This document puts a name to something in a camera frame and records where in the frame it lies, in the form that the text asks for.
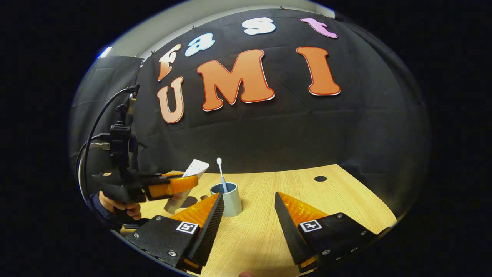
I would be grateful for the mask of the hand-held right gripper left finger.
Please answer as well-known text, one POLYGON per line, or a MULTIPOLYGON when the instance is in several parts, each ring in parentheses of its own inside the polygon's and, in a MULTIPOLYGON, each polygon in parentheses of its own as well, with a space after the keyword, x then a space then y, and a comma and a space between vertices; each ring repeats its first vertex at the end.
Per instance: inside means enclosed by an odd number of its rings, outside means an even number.
POLYGON ((223 195, 217 193, 172 217, 153 217, 127 235, 125 242, 166 266, 201 274, 223 211, 223 195))

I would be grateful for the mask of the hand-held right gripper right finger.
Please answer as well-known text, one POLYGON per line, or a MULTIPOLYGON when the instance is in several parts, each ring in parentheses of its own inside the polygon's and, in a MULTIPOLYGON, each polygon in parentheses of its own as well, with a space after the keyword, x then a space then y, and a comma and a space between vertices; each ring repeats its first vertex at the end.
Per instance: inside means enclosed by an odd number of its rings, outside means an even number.
POLYGON ((340 200, 329 197, 318 208, 276 192, 274 207, 300 273, 352 260, 392 228, 392 211, 372 193, 340 200))

